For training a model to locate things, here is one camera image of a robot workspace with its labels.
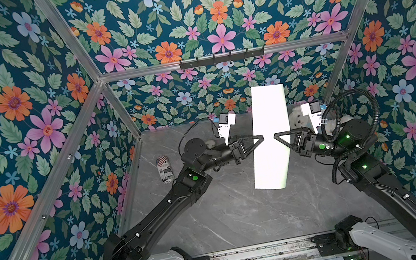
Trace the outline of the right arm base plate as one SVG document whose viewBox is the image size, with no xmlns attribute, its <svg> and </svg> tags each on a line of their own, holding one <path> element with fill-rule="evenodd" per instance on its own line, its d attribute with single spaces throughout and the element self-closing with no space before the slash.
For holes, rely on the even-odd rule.
<svg viewBox="0 0 416 260">
<path fill-rule="evenodd" d="M 316 245 L 322 257 L 355 252 L 360 249 L 360 246 L 354 243 L 350 235 L 346 235 L 344 232 L 314 235 L 310 241 Z"/>
</svg>

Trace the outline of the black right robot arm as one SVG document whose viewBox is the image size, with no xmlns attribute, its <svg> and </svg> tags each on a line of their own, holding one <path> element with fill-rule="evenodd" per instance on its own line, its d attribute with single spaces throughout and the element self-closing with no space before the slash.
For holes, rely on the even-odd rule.
<svg viewBox="0 0 416 260">
<path fill-rule="evenodd" d="M 348 217 L 335 228 L 339 240 L 391 260 L 416 260 L 416 198 L 367 151 L 376 140 L 368 122 L 351 119 L 334 139 L 316 134 L 309 128 L 276 133 L 274 138 L 298 155 L 334 158 L 334 174 L 341 174 L 345 182 L 387 209 L 414 237 L 411 241 L 402 239 L 361 219 Z"/>
</svg>

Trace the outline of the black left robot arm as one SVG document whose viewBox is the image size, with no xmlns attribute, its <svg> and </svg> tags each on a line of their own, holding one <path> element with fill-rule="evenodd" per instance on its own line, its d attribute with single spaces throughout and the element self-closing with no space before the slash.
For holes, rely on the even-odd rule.
<svg viewBox="0 0 416 260">
<path fill-rule="evenodd" d="M 192 207 L 212 182 L 208 170 L 232 161 L 237 165 L 264 142 L 262 135 L 238 136 L 231 144 L 208 148 L 199 138 L 189 140 L 181 157 L 183 168 L 168 194 L 145 218 L 122 236 L 112 234 L 103 247 L 104 260 L 148 260 L 153 247 L 177 218 Z"/>
</svg>

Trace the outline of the light green rectangular paper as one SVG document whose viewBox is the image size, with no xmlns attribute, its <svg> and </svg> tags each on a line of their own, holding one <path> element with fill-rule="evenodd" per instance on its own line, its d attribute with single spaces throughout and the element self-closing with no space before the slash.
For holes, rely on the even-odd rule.
<svg viewBox="0 0 416 260">
<path fill-rule="evenodd" d="M 257 86 L 251 90 L 253 134 L 264 137 L 254 150 L 254 188 L 284 189 L 287 183 L 290 149 L 275 134 L 290 130 L 284 86 Z"/>
</svg>

